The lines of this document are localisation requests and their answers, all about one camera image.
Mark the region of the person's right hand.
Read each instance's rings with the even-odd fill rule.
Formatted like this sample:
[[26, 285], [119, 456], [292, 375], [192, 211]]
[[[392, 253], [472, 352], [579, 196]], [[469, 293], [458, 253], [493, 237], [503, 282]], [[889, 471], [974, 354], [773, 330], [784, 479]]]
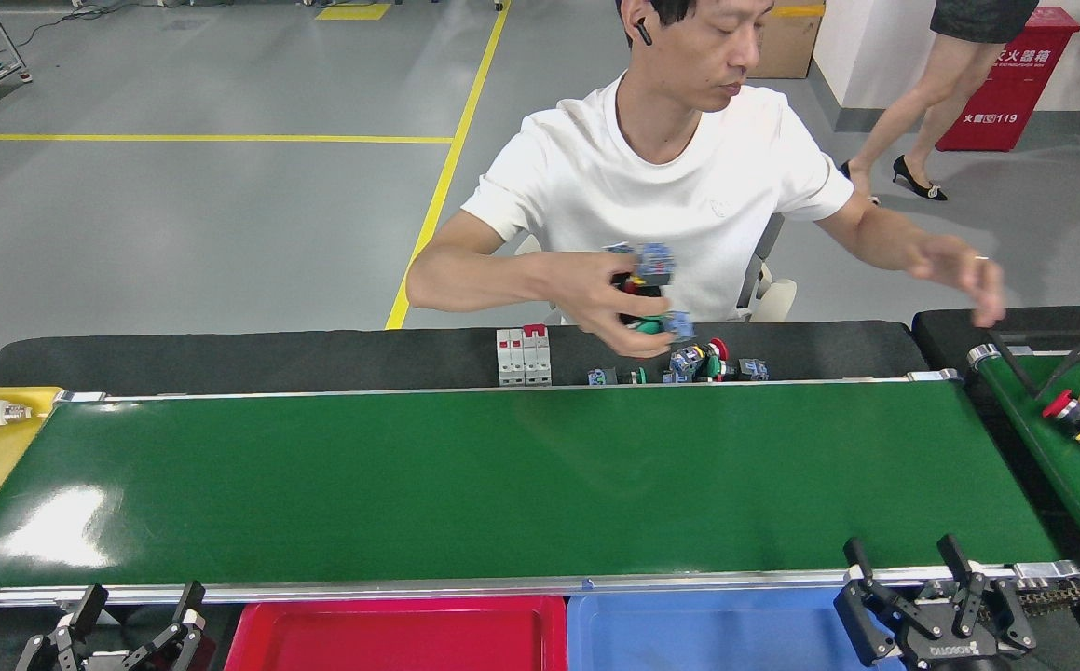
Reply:
[[670, 351], [669, 333], [640, 333], [622, 322], [623, 316], [651, 317], [670, 306], [666, 298], [627, 294], [611, 283], [613, 276], [634, 270], [637, 256], [623, 253], [552, 253], [554, 278], [549, 301], [583, 332], [599, 338], [616, 355], [649, 360]]

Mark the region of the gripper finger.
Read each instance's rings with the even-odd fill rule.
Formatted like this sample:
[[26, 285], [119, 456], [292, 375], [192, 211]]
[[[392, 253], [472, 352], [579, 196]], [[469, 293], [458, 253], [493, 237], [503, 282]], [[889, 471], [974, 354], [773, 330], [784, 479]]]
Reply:
[[104, 586], [89, 586], [75, 612], [63, 616], [49, 634], [29, 638], [16, 670], [85, 670], [91, 658], [87, 636], [96, 628], [106, 602], [108, 590]]
[[207, 670], [216, 644], [206, 636], [200, 615], [206, 589], [199, 581], [186, 583], [171, 623], [122, 660], [121, 670]]

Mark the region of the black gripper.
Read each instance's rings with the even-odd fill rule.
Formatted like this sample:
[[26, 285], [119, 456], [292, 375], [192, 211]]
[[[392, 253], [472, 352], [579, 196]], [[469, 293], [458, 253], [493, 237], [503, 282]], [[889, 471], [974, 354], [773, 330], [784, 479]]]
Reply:
[[849, 581], [834, 599], [847, 636], [862, 665], [889, 657], [907, 670], [935, 670], [951, 660], [1022, 655], [1035, 647], [1032, 628], [1012, 582], [987, 577], [962, 552], [954, 535], [939, 540], [939, 553], [951, 572], [951, 625], [939, 625], [918, 604], [873, 578], [870, 561], [858, 538], [843, 543]]

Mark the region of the person's left hand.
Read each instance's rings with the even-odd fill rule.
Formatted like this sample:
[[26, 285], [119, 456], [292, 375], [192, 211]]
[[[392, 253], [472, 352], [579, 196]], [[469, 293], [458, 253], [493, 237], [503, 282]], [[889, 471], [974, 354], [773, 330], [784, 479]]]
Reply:
[[1003, 268], [951, 234], [923, 234], [909, 251], [905, 269], [914, 279], [962, 292], [974, 301], [971, 322], [990, 328], [1005, 317]]

